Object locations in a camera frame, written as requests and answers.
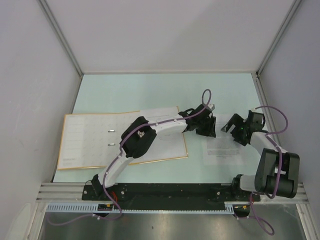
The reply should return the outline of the printed paper stack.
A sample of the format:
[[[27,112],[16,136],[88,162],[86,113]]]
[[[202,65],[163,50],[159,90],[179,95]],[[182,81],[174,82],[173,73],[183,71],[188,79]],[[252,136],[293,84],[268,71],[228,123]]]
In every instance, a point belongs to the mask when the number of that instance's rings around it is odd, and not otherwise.
[[[232,114],[217,114],[216,137],[205,137],[202,141],[202,157],[205,166],[244,165],[242,146],[234,141],[230,132],[223,132]]]

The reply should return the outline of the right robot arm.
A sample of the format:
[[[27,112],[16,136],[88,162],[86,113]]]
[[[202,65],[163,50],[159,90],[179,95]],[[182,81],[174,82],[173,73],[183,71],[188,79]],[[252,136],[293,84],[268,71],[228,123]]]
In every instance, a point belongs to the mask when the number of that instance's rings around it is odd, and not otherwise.
[[[236,143],[244,147],[250,145],[260,155],[254,175],[238,174],[233,178],[230,194],[237,201],[242,201],[249,192],[264,194],[270,199],[276,196],[292,199],[297,194],[300,156],[278,145],[264,129],[265,123],[263,113],[249,110],[246,119],[235,113],[221,128],[222,132],[229,132]]]

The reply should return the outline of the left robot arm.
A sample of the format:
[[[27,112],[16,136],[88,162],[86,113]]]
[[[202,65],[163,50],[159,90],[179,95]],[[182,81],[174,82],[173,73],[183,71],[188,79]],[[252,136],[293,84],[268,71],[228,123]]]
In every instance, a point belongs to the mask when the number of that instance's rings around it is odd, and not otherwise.
[[[180,111],[176,116],[164,120],[150,120],[138,117],[121,135],[119,154],[107,165],[103,172],[91,180],[93,194],[100,200],[110,196],[111,188],[120,173],[134,159],[145,155],[154,140],[161,135],[180,134],[195,131],[197,135],[216,137],[216,117],[213,116],[215,105],[200,104],[196,109]]]

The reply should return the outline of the yellow ring binder folder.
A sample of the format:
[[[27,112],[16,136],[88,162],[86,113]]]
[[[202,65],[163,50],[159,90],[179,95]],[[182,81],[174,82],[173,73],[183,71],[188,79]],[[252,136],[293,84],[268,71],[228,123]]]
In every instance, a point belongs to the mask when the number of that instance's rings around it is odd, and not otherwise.
[[[58,170],[106,167],[119,154],[121,134],[140,116],[140,111],[65,115]]]

